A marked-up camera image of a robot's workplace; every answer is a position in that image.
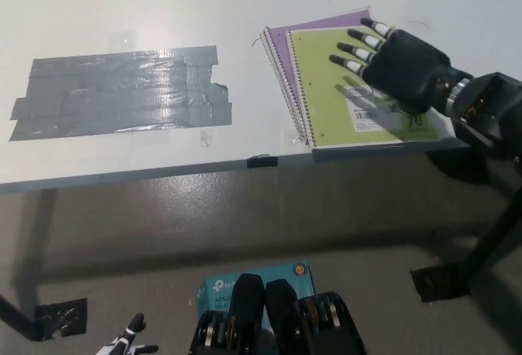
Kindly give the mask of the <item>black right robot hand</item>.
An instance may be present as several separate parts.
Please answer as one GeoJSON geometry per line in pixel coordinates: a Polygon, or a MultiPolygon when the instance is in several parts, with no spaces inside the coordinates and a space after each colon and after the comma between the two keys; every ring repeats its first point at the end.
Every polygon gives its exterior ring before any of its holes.
{"type": "Polygon", "coordinates": [[[361,24],[370,29],[348,29],[348,37],[337,48],[352,57],[330,55],[329,60],[362,78],[370,87],[391,96],[408,114],[435,109],[445,113],[452,90],[472,76],[451,65],[449,57],[439,49],[402,29],[362,18],[361,24]]]}

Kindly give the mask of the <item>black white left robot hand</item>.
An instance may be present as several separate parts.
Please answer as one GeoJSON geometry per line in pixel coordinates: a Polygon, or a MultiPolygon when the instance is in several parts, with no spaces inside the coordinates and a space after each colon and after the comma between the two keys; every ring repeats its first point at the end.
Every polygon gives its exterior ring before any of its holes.
{"type": "Polygon", "coordinates": [[[103,346],[96,355],[135,355],[151,354],[159,350],[156,344],[134,345],[135,337],[146,327],[143,313],[137,313],[125,330],[112,342],[103,346]]]}

